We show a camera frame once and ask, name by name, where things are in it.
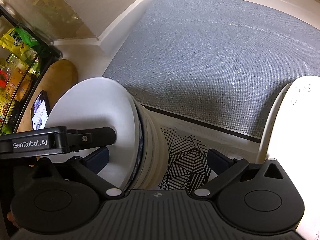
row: plastic bag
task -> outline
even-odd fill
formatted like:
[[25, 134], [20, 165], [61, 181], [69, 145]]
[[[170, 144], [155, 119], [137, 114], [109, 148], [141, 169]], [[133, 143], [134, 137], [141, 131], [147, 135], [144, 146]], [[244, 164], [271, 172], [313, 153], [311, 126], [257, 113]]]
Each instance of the plastic bag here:
[[[10, 76], [10, 79], [8, 81], [8, 85], [6, 86], [4, 93], [8, 95], [9, 97], [13, 97], [13, 94], [15, 90], [17, 89], [17, 86], [19, 82], [21, 81], [25, 71], [21, 70], [20, 68], [16, 67]], [[27, 73], [25, 78], [23, 79], [19, 90], [16, 93], [16, 96], [14, 97], [15, 100], [21, 101], [31, 86], [31, 74]]]
[[[9, 108], [10, 100], [11, 100], [11, 97], [7, 96], [3, 92], [0, 92], [0, 122], [3, 122], [5, 112]], [[9, 121], [14, 105], [15, 105], [15, 100], [13, 100], [13, 102], [9, 108], [9, 111], [8, 111], [8, 114], [7, 114], [7, 117], [4, 121], [4, 123], [7, 123]]]
[[28, 65], [32, 63], [37, 54], [32, 48], [22, 41], [21, 37], [14, 28], [2, 36], [0, 39], [0, 46], [8, 49], [21, 61], [27, 63]]
[[[22, 62], [20, 59], [18, 59], [15, 55], [11, 55], [9, 59], [7, 60], [8, 66], [10, 66], [11, 69], [15, 69], [15, 67], [20, 68], [21, 70], [26, 71], [29, 67], [28, 64]], [[40, 59], [37, 58], [32, 67], [29, 69], [29, 73], [36, 75], [38, 77], [40, 75]]]
[[15, 27], [15, 31], [19, 34], [22, 41], [26, 43], [29, 47], [34, 47], [39, 45], [39, 42], [32, 37], [28, 32], [26, 32], [23, 28]]

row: black and white patterned mat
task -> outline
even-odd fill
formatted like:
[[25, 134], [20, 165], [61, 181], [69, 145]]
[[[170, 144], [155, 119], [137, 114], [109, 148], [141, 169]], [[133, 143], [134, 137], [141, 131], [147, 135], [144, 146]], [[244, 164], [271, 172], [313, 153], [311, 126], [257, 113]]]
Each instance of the black and white patterned mat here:
[[168, 168], [160, 189], [191, 192], [208, 181], [207, 147], [193, 135], [180, 135], [176, 128], [161, 127], [169, 148]]

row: white baseboard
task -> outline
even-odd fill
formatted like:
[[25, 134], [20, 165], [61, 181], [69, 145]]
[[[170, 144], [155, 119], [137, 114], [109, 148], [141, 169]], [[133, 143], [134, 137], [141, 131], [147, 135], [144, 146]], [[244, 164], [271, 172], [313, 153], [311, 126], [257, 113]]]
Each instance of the white baseboard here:
[[[74, 61], [77, 49], [68, 46], [80, 46], [80, 51], [85, 51], [88, 46], [92, 52], [90, 60], [77, 60], [78, 64], [91, 62], [90, 66], [78, 66], [80, 80], [93, 76], [102, 76], [108, 64], [120, 49], [132, 29], [145, 14], [149, 4], [153, 0], [136, 0], [122, 14], [119, 15], [96, 39], [61, 40], [54, 43], [61, 49], [62, 53], [67, 51], [68, 59]], [[320, 30], [320, 2], [317, 0], [246, 0], [265, 5], [289, 15], [292, 15]]]

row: gray carpet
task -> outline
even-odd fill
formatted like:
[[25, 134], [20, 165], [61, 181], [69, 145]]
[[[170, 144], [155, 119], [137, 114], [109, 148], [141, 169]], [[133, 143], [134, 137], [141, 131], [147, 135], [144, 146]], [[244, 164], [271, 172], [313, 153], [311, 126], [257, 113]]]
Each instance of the gray carpet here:
[[103, 74], [140, 103], [256, 137], [305, 75], [320, 76], [320, 31], [241, 0], [155, 0]]

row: snack bag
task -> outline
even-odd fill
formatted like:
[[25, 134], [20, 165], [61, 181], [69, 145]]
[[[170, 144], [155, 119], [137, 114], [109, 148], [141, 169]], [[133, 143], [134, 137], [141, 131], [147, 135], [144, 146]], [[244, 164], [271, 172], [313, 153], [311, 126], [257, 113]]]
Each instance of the snack bag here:
[[[3, 92], [0, 92], [0, 122], [3, 122], [3, 118], [5, 115], [5, 112], [7, 111], [8, 107], [9, 107], [10, 100], [11, 100], [11, 97], [7, 96]], [[10, 116], [12, 114], [13, 108], [14, 108], [14, 101], [12, 102], [12, 104], [9, 108], [9, 112], [7, 114], [6, 119], [4, 120], [4, 123], [8, 123]]]
[[[16, 67], [10, 76], [9, 82], [5, 88], [4, 93], [8, 95], [9, 97], [12, 97], [15, 90], [17, 89], [17, 86], [20, 82], [20, 80], [23, 77], [23, 74], [25, 73], [24, 70], [21, 70], [20, 68]], [[19, 90], [17, 91], [16, 96], [14, 97], [15, 100], [21, 101], [26, 94], [26, 92], [29, 90], [31, 85], [31, 75], [27, 73], [25, 78], [23, 79]]]
[[[10, 66], [11, 69], [15, 69], [15, 67], [20, 68], [23, 71], [26, 71], [29, 67], [28, 64], [22, 62], [20, 59], [18, 59], [14, 54], [12, 54], [8, 59], [8, 66]], [[39, 58], [36, 59], [32, 67], [29, 69], [29, 73], [35, 75], [38, 77], [40, 75], [40, 60]]]
[[0, 88], [5, 88], [10, 76], [10, 69], [7, 67], [7, 62], [4, 58], [0, 58]]
[[25, 44], [17, 31], [12, 28], [0, 39], [0, 46], [8, 49], [15, 56], [17, 56], [21, 61], [31, 64], [36, 56], [36, 52]]

